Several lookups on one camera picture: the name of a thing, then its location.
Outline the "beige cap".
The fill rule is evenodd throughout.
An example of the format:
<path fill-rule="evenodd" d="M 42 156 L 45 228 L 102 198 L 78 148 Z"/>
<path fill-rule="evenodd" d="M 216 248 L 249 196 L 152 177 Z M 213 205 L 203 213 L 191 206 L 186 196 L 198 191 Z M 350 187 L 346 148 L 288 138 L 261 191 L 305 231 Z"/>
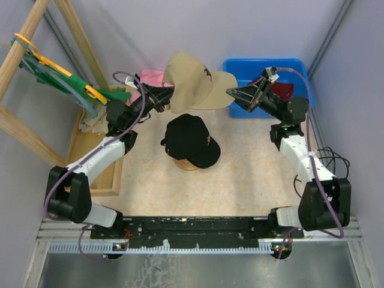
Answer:
<path fill-rule="evenodd" d="M 163 74 L 163 82 L 173 85 L 170 111 L 223 109 L 234 102 L 227 93 L 238 86 L 235 76 L 225 71 L 210 70 L 187 52 L 171 55 Z"/>

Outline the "black cap with gold embroidery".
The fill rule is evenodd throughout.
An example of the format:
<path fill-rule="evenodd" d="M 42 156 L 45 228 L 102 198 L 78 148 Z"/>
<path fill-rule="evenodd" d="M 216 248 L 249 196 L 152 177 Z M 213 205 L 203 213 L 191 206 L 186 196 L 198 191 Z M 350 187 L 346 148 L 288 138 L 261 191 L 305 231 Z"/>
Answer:
<path fill-rule="evenodd" d="M 203 119 L 187 113 L 167 124 L 160 145 L 172 159 L 186 160 L 199 169 L 212 167 L 221 156 L 221 148 Z"/>

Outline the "wooden hat stand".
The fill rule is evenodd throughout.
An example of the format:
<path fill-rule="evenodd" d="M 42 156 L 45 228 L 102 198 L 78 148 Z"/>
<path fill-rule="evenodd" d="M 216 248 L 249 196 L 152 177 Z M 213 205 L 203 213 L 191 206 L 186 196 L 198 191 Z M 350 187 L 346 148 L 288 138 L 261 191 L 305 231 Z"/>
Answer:
<path fill-rule="evenodd" d="M 191 172 L 191 171 L 195 171 L 195 170 L 199 169 L 198 167 L 196 167 L 195 165 L 193 165 L 192 163 L 190 163 L 186 159 L 183 159 L 183 160 L 174 159 L 173 162 L 176 165 L 176 167 L 178 167 L 179 169 L 181 169 L 183 171 Z"/>

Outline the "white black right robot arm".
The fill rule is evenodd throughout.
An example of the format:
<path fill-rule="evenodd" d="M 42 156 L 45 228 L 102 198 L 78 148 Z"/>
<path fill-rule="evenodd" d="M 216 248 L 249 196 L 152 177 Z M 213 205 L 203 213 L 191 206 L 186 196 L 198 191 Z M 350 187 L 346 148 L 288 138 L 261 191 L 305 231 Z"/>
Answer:
<path fill-rule="evenodd" d="M 227 90 L 244 110 L 260 108 L 279 120 L 279 124 L 271 126 L 271 142 L 289 160 L 304 185 L 298 205 L 271 210 L 269 233 L 279 238 L 290 227 L 306 231 L 343 230 L 350 223 L 351 184 L 347 178 L 336 177 L 311 148 L 310 138 L 301 128 L 309 101 L 302 96 L 281 99 L 272 91 L 273 81 L 273 77 L 261 77 L 251 85 Z"/>

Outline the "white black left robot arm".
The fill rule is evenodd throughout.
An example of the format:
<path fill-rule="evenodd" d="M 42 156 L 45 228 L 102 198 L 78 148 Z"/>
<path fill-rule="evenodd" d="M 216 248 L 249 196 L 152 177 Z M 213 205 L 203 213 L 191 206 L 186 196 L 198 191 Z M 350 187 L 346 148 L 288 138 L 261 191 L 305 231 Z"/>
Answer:
<path fill-rule="evenodd" d="M 113 162 L 134 146 L 134 126 L 151 110 L 159 113 L 170 103 L 174 88 L 139 85 L 141 96 L 132 104 L 114 99 L 106 106 L 108 132 L 104 139 L 82 158 L 65 167 L 55 166 L 49 172 L 44 211 L 52 220 L 103 227 L 112 238 L 125 230 L 121 216 L 114 209 L 95 204 L 90 186 Z"/>

